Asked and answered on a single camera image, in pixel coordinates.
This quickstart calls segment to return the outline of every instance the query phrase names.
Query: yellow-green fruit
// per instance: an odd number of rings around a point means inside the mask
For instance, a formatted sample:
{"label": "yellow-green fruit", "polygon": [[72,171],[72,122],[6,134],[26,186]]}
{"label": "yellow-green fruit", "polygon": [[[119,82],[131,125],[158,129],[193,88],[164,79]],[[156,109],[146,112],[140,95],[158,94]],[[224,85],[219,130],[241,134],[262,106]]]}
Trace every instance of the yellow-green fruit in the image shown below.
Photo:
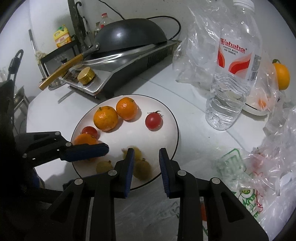
{"label": "yellow-green fruit", "polygon": [[142,159],[142,152],[141,152],[140,149],[137,148],[136,146],[130,146],[130,147],[128,147],[127,149],[122,149],[122,152],[123,152],[123,159],[126,158],[126,154],[127,154],[129,148],[133,148],[133,149],[134,149],[134,151],[135,151],[135,160],[136,160],[136,161]]}
{"label": "yellow-green fruit", "polygon": [[98,174],[110,171],[113,169],[111,161],[100,161],[96,166],[96,172]]}
{"label": "yellow-green fruit", "polygon": [[151,166],[145,160],[138,160],[133,166],[133,175],[141,181],[151,177]]}

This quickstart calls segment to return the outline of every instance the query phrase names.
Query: white bottle cap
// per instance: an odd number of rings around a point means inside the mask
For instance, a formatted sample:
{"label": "white bottle cap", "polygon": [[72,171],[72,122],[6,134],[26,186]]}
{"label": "white bottle cap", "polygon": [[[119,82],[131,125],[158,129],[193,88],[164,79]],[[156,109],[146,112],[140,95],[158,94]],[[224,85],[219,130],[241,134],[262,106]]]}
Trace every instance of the white bottle cap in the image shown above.
{"label": "white bottle cap", "polygon": [[246,7],[255,12],[254,3],[251,0],[233,0],[233,6]]}

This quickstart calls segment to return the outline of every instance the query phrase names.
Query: bottle cap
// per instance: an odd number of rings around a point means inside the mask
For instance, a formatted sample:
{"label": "bottle cap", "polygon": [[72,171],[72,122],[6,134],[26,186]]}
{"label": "bottle cap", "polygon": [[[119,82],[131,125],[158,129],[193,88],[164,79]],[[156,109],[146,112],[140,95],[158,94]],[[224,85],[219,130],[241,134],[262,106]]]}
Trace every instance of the bottle cap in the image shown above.
{"label": "bottle cap", "polygon": [[86,85],[89,82],[91,82],[94,76],[94,71],[90,67],[86,67],[83,70],[81,70],[81,72],[77,76],[77,79],[81,84]]}
{"label": "bottle cap", "polygon": [[233,6],[242,6],[255,12],[254,3],[251,0],[233,0]]}

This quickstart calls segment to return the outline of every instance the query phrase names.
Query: bottle label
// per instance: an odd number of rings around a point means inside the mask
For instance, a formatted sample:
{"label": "bottle label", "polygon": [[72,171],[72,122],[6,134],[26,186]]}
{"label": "bottle label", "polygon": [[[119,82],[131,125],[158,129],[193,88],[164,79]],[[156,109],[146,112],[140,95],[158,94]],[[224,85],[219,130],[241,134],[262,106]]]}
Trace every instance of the bottle label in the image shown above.
{"label": "bottle label", "polygon": [[254,81],[261,59],[254,52],[255,48],[243,40],[220,38],[217,64],[242,80]]}

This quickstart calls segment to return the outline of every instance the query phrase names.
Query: barcode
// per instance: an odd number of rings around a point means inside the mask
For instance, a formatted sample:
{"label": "barcode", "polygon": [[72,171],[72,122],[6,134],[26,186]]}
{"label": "barcode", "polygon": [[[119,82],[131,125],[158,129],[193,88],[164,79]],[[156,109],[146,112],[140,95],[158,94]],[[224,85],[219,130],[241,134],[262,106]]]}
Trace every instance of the barcode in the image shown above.
{"label": "barcode", "polygon": [[252,71],[255,71],[255,72],[258,71],[259,66],[260,66],[260,60],[261,60],[261,57],[259,55],[255,54],[254,62],[253,62],[253,66],[252,66]]}
{"label": "barcode", "polygon": [[250,81],[255,80],[256,79],[256,76],[257,76],[257,71],[252,72]]}

